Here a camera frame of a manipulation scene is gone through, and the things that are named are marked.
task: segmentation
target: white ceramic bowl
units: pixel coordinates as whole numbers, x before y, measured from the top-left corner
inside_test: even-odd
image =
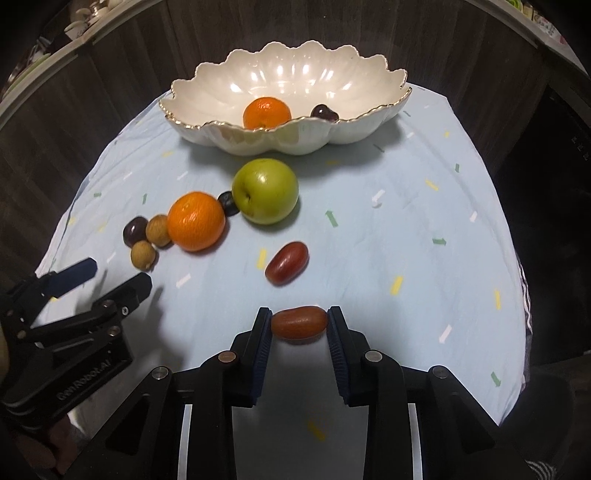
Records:
[[[234,50],[223,63],[198,65],[191,80],[173,82],[172,98],[162,98],[160,107],[183,138],[199,145],[234,155],[305,155],[373,133],[404,107],[412,92],[406,79],[406,70],[388,70],[384,56],[364,58],[351,45],[328,50],[313,40],[296,48],[271,42],[256,53]],[[244,109],[263,96],[283,100],[293,119],[244,128]],[[320,103],[341,119],[310,117]]]

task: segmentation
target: orange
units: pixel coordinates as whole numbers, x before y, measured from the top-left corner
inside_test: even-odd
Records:
[[[249,103],[242,114],[244,127],[275,128],[291,120],[290,108],[274,97],[261,97]]]
[[[170,207],[168,235],[180,248],[196,252],[212,246],[226,226],[222,204],[204,192],[191,192]]]

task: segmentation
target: confetti pattern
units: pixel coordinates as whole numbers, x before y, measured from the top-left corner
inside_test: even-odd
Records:
[[[443,331],[443,333],[439,336],[439,343],[445,343],[445,341],[447,340],[447,337],[449,336],[449,334],[452,332],[452,326],[448,325],[445,330]]]
[[[265,250],[264,248],[261,248],[261,252],[259,253],[259,259],[256,262],[256,267],[259,270],[264,270],[266,260],[267,260],[267,250]]]
[[[326,440],[326,435],[311,420],[308,421],[308,431],[319,441],[324,442]]]
[[[335,220],[335,216],[333,215],[333,213],[330,210],[326,210],[325,215],[328,217],[330,224],[334,227],[337,228],[339,226],[339,224],[336,222]]]
[[[373,208],[378,208],[378,207],[382,206],[382,204],[380,202],[378,202],[378,200],[382,197],[382,195],[384,193],[386,193],[386,190],[380,190],[373,197],[371,197],[371,203],[372,203]]]
[[[188,282],[189,280],[191,280],[191,274],[187,273],[183,278],[181,278],[178,282],[177,282],[177,288],[182,287],[183,285],[185,285],[186,282]]]
[[[431,180],[429,179],[425,179],[425,183],[430,186],[433,190],[435,190],[436,192],[439,191],[439,187],[437,185],[435,185]]]
[[[496,309],[500,310],[501,309],[501,292],[498,291],[495,288],[495,303],[496,303]]]
[[[501,380],[499,380],[499,377],[496,376],[496,373],[491,373],[491,378],[492,381],[495,383],[496,387],[500,387],[501,386]]]
[[[394,283],[392,284],[392,288],[390,288],[390,295],[398,295],[398,292],[400,291],[400,287],[402,286],[402,281],[403,278],[398,276],[396,277],[396,280],[394,280]]]

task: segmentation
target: wooden panel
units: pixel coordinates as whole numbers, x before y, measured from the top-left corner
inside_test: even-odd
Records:
[[[454,111],[491,174],[530,121],[549,75],[540,50],[487,17],[469,83]]]
[[[186,77],[168,8],[160,2],[96,41],[90,55],[123,123]]]
[[[6,122],[0,130],[0,287],[33,273],[80,183],[122,127],[85,54]]]

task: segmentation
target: table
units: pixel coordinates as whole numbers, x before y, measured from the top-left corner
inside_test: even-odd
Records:
[[[227,349],[260,306],[305,304],[339,305],[402,365],[447,366],[500,422],[522,387],[521,277],[494,186],[446,98],[416,87],[364,141],[269,156],[299,179],[295,211],[268,227],[232,217],[206,254],[161,251],[151,297],[124,320],[135,361],[77,409],[78,424],[94,434],[151,368],[193,368]],[[167,213],[192,190],[229,190],[246,160],[180,139],[155,100],[107,146],[38,269],[93,257],[96,278],[50,302],[39,322],[87,309],[135,275],[121,237],[131,218]],[[308,245],[309,266],[274,287],[264,266],[293,240]],[[326,338],[273,348],[259,404],[234,412],[239,478],[361,478],[367,413],[338,397]]]

